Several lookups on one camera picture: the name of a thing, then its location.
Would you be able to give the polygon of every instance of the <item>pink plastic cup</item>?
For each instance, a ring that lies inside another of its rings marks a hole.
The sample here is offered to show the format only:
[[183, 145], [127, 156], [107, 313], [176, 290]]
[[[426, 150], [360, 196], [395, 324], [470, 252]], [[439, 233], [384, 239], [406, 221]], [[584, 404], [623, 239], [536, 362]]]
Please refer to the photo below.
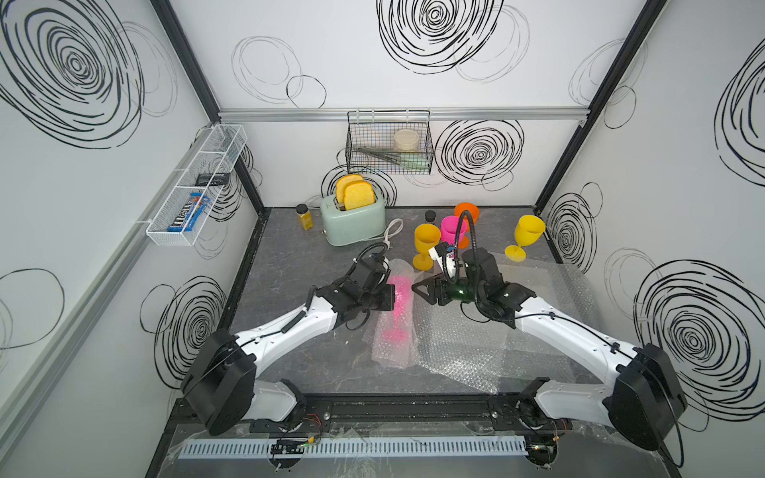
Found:
[[[449, 244], [454, 244], [454, 235], [457, 234], [457, 221], [460, 218], [457, 216], [447, 216], [441, 221], [441, 241], [446, 241]], [[465, 237], [467, 232], [467, 221], [462, 220], [462, 227], [460, 228], [460, 241]]]

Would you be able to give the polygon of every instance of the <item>aluminum rail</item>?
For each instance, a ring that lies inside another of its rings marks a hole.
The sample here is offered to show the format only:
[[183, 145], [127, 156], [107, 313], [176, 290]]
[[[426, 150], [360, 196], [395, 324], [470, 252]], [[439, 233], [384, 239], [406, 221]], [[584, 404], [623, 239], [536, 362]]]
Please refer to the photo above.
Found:
[[508, 108], [263, 108], [263, 109], [222, 109], [220, 121], [226, 123], [247, 122], [345, 122], [355, 118], [356, 112], [361, 111], [369, 116], [374, 111], [375, 119], [379, 121], [406, 121], [416, 112], [430, 112], [431, 121], [458, 121], [464, 119], [499, 119], [499, 120], [531, 120], [531, 119], [571, 119], [587, 121], [590, 110], [584, 106], [542, 106], [542, 107], [508, 107]]

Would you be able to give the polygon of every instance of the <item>bubble wrap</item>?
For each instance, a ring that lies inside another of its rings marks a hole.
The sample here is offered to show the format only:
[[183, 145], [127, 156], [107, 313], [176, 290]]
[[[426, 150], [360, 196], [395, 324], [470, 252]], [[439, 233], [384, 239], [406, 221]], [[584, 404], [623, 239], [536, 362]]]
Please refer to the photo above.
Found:
[[[420, 337], [420, 365], [483, 392], [496, 393], [510, 328], [498, 322], [468, 320], [456, 301], [438, 307], [417, 299], [413, 316]], [[464, 310], [475, 320], [484, 319], [473, 304], [465, 304]]]
[[415, 273], [401, 259], [393, 259], [389, 267], [388, 284], [396, 287], [396, 304], [392, 311], [383, 311], [377, 318], [372, 338], [372, 360], [383, 366], [406, 369], [419, 361], [417, 335], [412, 325], [412, 280]]
[[[506, 281], [530, 288], [585, 324], [601, 325], [589, 281], [575, 266], [532, 259], [518, 264], [504, 254], [494, 256]], [[485, 320], [473, 304], [465, 304], [464, 311], [468, 317]], [[482, 392], [519, 392], [529, 380], [541, 376], [559, 382], [598, 383], [589, 371], [532, 335], [498, 322], [468, 320], [457, 302], [438, 307], [415, 298], [413, 316], [420, 365]]]

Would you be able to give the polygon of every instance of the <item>mint green toaster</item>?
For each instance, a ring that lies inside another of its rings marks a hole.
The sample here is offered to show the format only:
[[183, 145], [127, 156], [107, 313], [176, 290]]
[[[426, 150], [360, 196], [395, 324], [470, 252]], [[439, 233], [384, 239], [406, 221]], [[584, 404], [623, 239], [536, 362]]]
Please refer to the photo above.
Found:
[[333, 246], [346, 246], [379, 236], [385, 230], [385, 201], [375, 190], [376, 201], [369, 206], [341, 211], [335, 195], [321, 200], [321, 222], [324, 235]]

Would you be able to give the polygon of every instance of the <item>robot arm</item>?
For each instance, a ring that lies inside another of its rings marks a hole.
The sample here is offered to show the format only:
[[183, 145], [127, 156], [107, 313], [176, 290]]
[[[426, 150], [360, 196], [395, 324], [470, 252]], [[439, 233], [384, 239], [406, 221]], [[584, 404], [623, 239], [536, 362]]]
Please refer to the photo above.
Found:
[[521, 394], [524, 414], [535, 411], [540, 418], [597, 422], [616, 428], [642, 448], [659, 448], [688, 406], [663, 350], [652, 344], [641, 349], [609, 337], [557, 310], [534, 291], [505, 282], [496, 259], [485, 249], [463, 253], [466, 277], [455, 277], [459, 267], [448, 245], [431, 253], [446, 267], [412, 286], [428, 303], [474, 301], [485, 317], [544, 340], [602, 381], [583, 385], [537, 379]]
[[[379, 247], [381, 252], [366, 257]], [[256, 378], [290, 350], [361, 313], [368, 318], [370, 311], [392, 311], [396, 293], [387, 284], [387, 248], [380, 242], [364, 249], [343, 277], [318, 290], [312, 287], [305, 304], [293, 311], [236, 335], [217, 330], [207, 338], [181, 391], [210, 434], [221, 434], [242, 419], [302, 419], [302, 394], [288, 380]]]

